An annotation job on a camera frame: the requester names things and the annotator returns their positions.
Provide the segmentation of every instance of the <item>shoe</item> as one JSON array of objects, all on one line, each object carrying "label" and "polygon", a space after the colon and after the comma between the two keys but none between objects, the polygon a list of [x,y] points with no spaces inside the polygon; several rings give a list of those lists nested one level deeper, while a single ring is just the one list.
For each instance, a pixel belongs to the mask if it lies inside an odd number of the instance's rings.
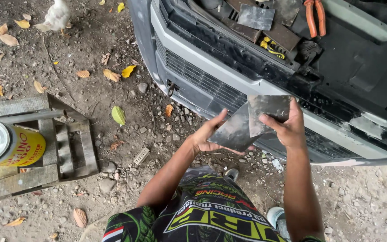
[{"label": "shoe", "polygon": [[291,241],[286,227],[285,210],[282,207],[270,208],[267,213],[267,220],[285,240]]},{"label": "shoe", "polygon": [[236,181],[238,178],[238,170],[236,168],[229,169],[225,172],[225,176],[228,176],[231,180]]}]

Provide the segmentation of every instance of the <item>chicken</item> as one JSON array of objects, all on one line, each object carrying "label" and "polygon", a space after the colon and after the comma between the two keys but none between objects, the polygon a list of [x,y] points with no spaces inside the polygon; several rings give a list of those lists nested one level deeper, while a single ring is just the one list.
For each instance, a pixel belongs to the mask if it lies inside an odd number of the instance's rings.
[{"label": "chicken", "polygon": [[64,0],[55,0],[46,14],[46,20],[42,24],[34,25],[37,29],[46,32],[48,30],[61,30],[61,35],[70,37],[64,33],[65,28],[71,28],[70,9]]}]

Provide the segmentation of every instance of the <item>orange pliers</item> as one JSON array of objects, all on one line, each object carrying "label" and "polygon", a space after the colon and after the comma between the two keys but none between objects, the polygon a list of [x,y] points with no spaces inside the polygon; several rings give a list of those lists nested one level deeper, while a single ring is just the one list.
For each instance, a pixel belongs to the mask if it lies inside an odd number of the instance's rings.
[{"label": "orange pliers", "polygon": [[313,3],[319,19],[319,35],[325,36],[325,9],[323,8],[322,0],[305,0],[304,6],[306,7],[307,24],[310,29],[310,36],[312,38],[317,36],[316,23],[314,22],[313,17]]}]

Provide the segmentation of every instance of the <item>can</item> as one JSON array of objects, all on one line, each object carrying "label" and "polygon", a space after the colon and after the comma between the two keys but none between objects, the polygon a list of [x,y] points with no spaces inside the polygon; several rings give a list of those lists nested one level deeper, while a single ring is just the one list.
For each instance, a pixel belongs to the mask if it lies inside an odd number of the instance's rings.
[{"label": "can", "polygon": [[36,131],[0,122],[0,166],[27,166],[38,161],[46,140]]}]

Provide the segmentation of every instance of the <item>front bumper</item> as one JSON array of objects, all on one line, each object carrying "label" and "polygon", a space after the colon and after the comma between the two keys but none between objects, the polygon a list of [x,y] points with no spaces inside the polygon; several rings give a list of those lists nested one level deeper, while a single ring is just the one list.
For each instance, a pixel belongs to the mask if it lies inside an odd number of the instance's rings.
[{"label": "front bumper", "polygon": [[[211,118],[223,108],[235,112],[247,95],[288,94],[266,80],[248,79],[169,30],[158,1],[129,0],[128,4],[140,52],[153,80],[165,93],[170,83],[176,84],[172,98],[194,112]],[[304,110],[304,124],[314,164],[387,164],[387,151],[308,110]],[[286,158],[275,134],[262,137],[255,145]]]}]

